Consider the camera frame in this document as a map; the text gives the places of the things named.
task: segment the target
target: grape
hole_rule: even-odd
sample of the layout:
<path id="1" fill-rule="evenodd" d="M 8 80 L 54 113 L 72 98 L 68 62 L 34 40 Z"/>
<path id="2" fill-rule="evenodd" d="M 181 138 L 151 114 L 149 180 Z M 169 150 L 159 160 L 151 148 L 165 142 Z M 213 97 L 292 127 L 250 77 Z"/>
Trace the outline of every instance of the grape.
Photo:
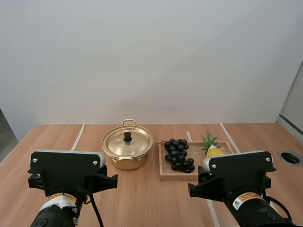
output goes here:
<path id="1" fill-rule="evenodd" d="M 181 163 L 185 161 L 185 156 L 184 155 L 179 155 L 178 158 L 179 158 L 179 161 Z"/>
<path id="2" fill-rule="evenodd" d="M 177 168 L 176 168 L 176 165 L 175 165 L 175 164 L 172 164 L 172 165 L 171 165 L 171 168 L 172 168 L 173 170 L 175 170 L 175 171 L 177 170 Z"/>
<path id="3" fill-rule="evenodd" d="M 176 150 L 172 150 L 170 154 L 172 157 L 178 157 L 178 152 Z"/>
<path id="4" fill-rule="evenodd" d="M 172 150 L 176 150 L 176 148 L 173 145 L 170 145 L 169 149 L 167 150 L 169 153 L 171 153 Z"/>
<path id="5" fill-rule="evenodd" d="M 182 155 L 184 155 L 184 157 L 187 156 L 187 152 L 186 151 L 183 150 L 181 153 L 182 153 Z"/>
<path id="6" fill-rule="evenodd" d="M 195 162 L 192 158 L 189 158 L 187 161 L 189 162 L 189 164 L 190 164 L 191 166 L 192 166 L 193 163 Z"/>
<path id="7" fill-rule="evenodd" d="M 182 167 L 182 165 L 181 165 L 181 163 L 176 162 L 176 163 L 175 163 L 175 167 L 176 167 L 176 169 L 180 169 L 180 168 Z"/>
<path id="8" fill-rule="evenodd" d="M 188 168 L 188 167 L 189 167 L 189 162 L 187 162 L 187 161 L 183 162 L 183 166 L 184 166 L 185 168 Z"/>
<path id="9" fill-rule="evenodd" d="M 187 145 L 187 140 L 182 140 L 182 141 L 181 141 L 181 144 L 182 144 L 183 146 Z"/>
<path id="10" fill-rule="evenodd" d="M 171 161 L 171 155 L 166 155 L 166 156 L 165 156 L 165 160 L 166 160 L 166 161 Z"/>
<path id="11" fill-rule="evenodd" d="M 172 157 L 171 161 L 172 161 L 172 163 L 176 163 L 176 162 L 178 162 L 178 158 L 177 157 Z"/>
<path id="12" fill-rule="evenodd" d="M 184 146 L 180 144 L 180 145 L 178 146 L 178 151 L 183 151 L 183 150 L 184 150 Z"/>
<path id="13" fill-rule="evenodd" d="M 174 145 L 176 148 L 179 146 L 180 142 L 178 140 L 175 140 L 172 145 Z"/>
<path id="14" fill-rule="evenodd" d="M 192 166 L 189 167 L 189 169 L 190 169 L 191 172 L 193 172 L 195 170 L 195 166 L 192 165 Z"/>
<path id="15" fill-rule="evenodd" d="M 169 146 L 170 146 L 170 143 L 167 141 L 167 142 L 165 142 L 165 144 L 164 144 L 164 148 L 167 150 L 168 148 L 169 148 Z"/>

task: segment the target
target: pot lid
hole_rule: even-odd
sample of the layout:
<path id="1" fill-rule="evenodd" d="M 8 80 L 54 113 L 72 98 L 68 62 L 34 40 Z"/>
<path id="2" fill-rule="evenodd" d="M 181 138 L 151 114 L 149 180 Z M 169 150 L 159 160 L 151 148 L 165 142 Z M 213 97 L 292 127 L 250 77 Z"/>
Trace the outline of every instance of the pot lid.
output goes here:
<path id="1" fill-rule="evenodd" d="M 132 121 L 133 125 L 124 125 Z M 103 139 L 102 147 L 111 157 L 140 157 L 146 154 L 153 144 L 152 134 L 136 125 L 133 119 L 122 121 L 122 126 L 110 131 Z"/>

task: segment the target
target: black cable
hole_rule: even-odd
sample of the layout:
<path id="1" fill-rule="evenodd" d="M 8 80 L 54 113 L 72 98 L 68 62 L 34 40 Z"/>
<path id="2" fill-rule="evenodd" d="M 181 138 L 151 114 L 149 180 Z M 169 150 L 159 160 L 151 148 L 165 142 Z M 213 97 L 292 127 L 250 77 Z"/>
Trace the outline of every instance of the black cable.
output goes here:
<path id="1" fill-rule="evenodd" d="M 282 203 L 280 203 L 278 200 L 276 200 L 276 199 L 274 199 L 273 197 L 270 197 L 270 196 L 267 196 L 266 198 L 267 198 L 269 201 L 272 201 L 272 202 L 274 202 L 276 205 L 278 205 L 279 207 L 281 207 L 282 210 L 284 210 L 284 212 L 286 213 L 288 219 L 289 219 L 290 221 L 292 221 L 292 217 L 290 216 L 289 211 L 286 209 L 286 207 L 285 207 Z"/>
<path id="2" fill-rule="evenodd" d="M 103 225 L 103 223 L 102 223 L 101 216 L 100 216 L 99 211 L 98 211 L 98 208 L 97 208 L 97 206 L 96 206 L 96 203 L 95 203 L 93 194 L 89 194 L 89 197 L 90 197 L 91 204 L 92 204 L 92 206 L 93 206 L 93 208 L 94 208 L 94 211 L 95 211 L 95 213 L 96 213 L 96 216 L 97 216 L 97 218 L 98 218 L 100 227 L 104 227 L 104 225 Z"/>
<path id="3" fill-rule="evenodd" d="M 289 211 L 287 210 L 287 208 L 286 208 L 282 203 L 280 203 L 278 200 L 274 199 L 273 197 L 267 196 L 267 195 L 266 195 L 266 192 L 265 192 L 265 189 L 262 190 L 262 194 L 263 194 L 263 198 L 264 198 L 264 200 L 265 200 L 266 202 L 269 203 L 269 201 L 272 201 L 272 202 L 274 202 L 276 205 L 278 205 L 279 207 L 281 207 L 282 210 L 284 210 L 284 212 L 286 213 L 287 218 L 288 218 L 290 221 L 292 221 L 292 217 L 290 216 Z"/>

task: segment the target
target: white stripe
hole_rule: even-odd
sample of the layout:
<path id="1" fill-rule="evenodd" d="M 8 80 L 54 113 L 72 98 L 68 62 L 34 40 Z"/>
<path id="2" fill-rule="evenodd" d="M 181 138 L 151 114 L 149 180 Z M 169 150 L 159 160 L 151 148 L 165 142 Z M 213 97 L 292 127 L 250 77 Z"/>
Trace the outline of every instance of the white stripe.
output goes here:
<path id="1" fill-rule="evenodd" d="M 269 205 L 279 214 L 279 211 L 276 209 L 272 201 L 270 201 Z"/>
<path id="2" fill-rule="evenodd" d="M 78 142 L 79 142 L 79 140 L 80 140 L 80 137 L 81 137 L 81 135 L 82 135 L 82 133 L 83 133 L 84 126 L 85 126 L 85 124 L 82 125 L 82 128 L 81 128 L 81 130 L 80 130 L 80 132 L 79 132 L 79 134 L 78 134 L 78 136 L 77 136 L 77 138 L 76 138 L 76 141 L 74 142 L 74 145 L 73 145 L 72 148 L 71 148 L 71 151 L 74 151 L 74 150 L 75 150 L 75 148 L 76 148 L 76 146 L 77 146 L 77 144 L 78 144 Z"/>
<path id="3" fill-rule="evenodd" d="M 233 147 L 235 148 L 237 153 L 240 153 L 240 150 L 238 149 L 237 145 L 235 144 L 235 142 L 232 140 L 231 136 L 229 135 L 229 133 L 227 132 L 226 128 L 224 127 L 224 125 L 222 123 L 220 123 L 223 131 L 225 132 L 227 138 L 229 139 L 229 141 L 232 143 Z"/>
<path id="4" fill-rule="evenodd" d="M 192 141 L 191 136 L 188 131 L 186 132 L 186 134 L 187 134 L 188 141 Z"/>
<path id="5" fill-rule="evenodd" d="M 187 134 L 188 141 L 192 141 L 190 133 L 187 131 L 186 134 Z M 208 203 L 208 207 L 209 207 L 210 213 L 212 214 L 212 218 L 213 218 L 213 222 L 214 222 L 214 227 L 220 227 L 216 211 L 214 210 L 213 201 L 207 200 L 207 203 Z"/>
<path id="6" fill-rule="evenodd" d="M 240 150 L 238 149 L 237 145 L 235 144 L 235 142 L 232 140 L 231 136 L 229 135 L 228 131 L 226 130 L 226 128 L 224 127 L 223 123 L 220 123 L 223 131 L 225 132 L 226 136 L 228 137 L 228 139 L 230 140 L 230 142 L 232 143 L 233 147 L 235 148 L 237 153 L 240 153 Z M 274 204 L 272 202 L 269 203 L 269 205 L 279 214 L 278 210 L 276 209 L 276 207 L 274 206 Z"/>

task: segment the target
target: lid knob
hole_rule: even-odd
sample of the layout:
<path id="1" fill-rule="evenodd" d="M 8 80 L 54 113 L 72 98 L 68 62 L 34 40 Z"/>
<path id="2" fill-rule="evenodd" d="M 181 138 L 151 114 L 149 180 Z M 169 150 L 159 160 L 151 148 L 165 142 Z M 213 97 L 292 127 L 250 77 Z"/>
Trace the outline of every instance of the lid knob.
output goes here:
<path id="1" fill-rule="evenodd" d="M 130 132 L 128 132 L 128 131 L 125 132 L 125 133 L 124 133 L 124 139 L 123 139 L 124 142 L 130 142 L 130 141 L 132 141 L 131 135 L 132 135 L 132 134 L 131 134 Z"/>

